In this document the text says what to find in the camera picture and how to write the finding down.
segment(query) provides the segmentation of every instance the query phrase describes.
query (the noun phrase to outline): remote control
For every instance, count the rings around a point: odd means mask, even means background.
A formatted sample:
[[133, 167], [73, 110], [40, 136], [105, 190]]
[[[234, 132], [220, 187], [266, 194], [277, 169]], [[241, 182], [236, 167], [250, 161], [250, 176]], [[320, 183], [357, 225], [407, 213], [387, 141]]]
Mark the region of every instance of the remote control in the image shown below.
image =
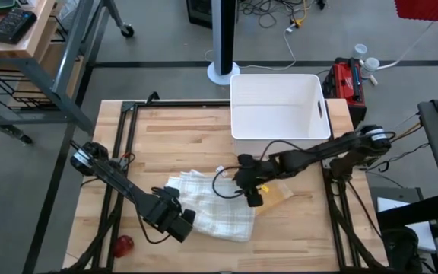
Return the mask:
[[0, 21], [0, 42], [18, 43], [35, 21], [37, 16], [33, 12], [13, 8]]

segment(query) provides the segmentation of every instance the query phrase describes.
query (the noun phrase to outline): red apple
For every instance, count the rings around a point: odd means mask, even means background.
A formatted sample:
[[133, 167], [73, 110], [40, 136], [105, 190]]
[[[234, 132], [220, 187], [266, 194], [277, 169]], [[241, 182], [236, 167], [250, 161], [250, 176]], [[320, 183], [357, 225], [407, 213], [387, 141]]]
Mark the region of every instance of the red apple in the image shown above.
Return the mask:
[[122, 235], [114, 243], [113, 255], [116, 258], [121, 258], [122, 256], [130, 253], [134, 246], [135, 243], [131, 237], [128, 235]]

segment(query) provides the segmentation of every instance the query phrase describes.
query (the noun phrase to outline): butcher block tabletop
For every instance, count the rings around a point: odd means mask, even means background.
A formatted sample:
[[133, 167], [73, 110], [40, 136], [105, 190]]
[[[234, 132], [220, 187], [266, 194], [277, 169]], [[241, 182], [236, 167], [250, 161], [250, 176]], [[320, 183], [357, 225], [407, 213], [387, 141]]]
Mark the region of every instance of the butcher block tabletop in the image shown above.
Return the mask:
[[[105, 100], [100, 106], [94, 141], [111, 154], [122, 101]], [[327, 100], [335, 137], [352, 131], [344, 100]], [[144, 191], [163, 186], [169, 176], [191, 169], [214, 175], [219, 165], [237, 165], [227, 107], [147, 107], [138, 112], [129, 179]], [[338, 270], [332, 226], [325, 198], [320, 164], [312, 164], [297, 176], [283, 180], [294, 195], [255, 218], [249, 242], [224, 241], [193, 231], [183, 243], [173, 238], [149, 244], [139, 227], [135, 207], [125, 201], [119, 234], [135, 242], [134, 250], [118, 258], [115, 272], [326, 272]], [[364, 172], [355, 171], [351, 181], [375, 221], [370, 190]], [[75, 263], [97, 233], [105, 184], [100, 181], [81, 189], [74, 224], [68, 241], [64, 267]], [[382, 241], [371, 228], [365, 213], [348, 188], [347, 196], [354, 230], [367, 249], [387, 265]], [[161, 239], [153, 228], [153, 241]], [[345, 255], [348, 245], [344, 239]], [[109, 242], [103, 245], [107, 255]]]

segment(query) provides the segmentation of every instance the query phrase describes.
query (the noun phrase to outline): white towel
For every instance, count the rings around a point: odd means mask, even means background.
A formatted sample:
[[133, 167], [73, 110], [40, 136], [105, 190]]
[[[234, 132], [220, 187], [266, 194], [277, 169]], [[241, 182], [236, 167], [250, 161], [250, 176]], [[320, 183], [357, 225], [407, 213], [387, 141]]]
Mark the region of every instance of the white towel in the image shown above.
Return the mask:
[[[255, 219], [255, 210], [248, 206], [246, 197], [223, 199], [212, 190], [213, 177], [198, 171], [170, 177], [167, 186], [180, 191], [179, 201], [184, 209], [195, 211], [194, 229], [203, 234], [230, 241], [249, 241]], [[218, 177], [216, 190], [224, 196], [234, 195], [236, 184]]]

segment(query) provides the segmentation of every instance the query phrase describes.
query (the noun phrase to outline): caster wheel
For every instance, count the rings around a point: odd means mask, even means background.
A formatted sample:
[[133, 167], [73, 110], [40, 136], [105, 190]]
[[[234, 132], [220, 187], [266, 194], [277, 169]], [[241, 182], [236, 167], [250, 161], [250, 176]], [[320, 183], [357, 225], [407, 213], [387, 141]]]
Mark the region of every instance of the caster wheel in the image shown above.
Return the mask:
[[28, 135], [21, 136], [20, 141], [22, 143], [24, 143], [25, 145], [32, 145], [33, 144], [33, 140], [30, 137], [28, 137]]
[[126, 31], [121, 30], [121, 34], [126, 38], [131, 38], [135, 35], [135, 30], [131, 25], [125, 25]]

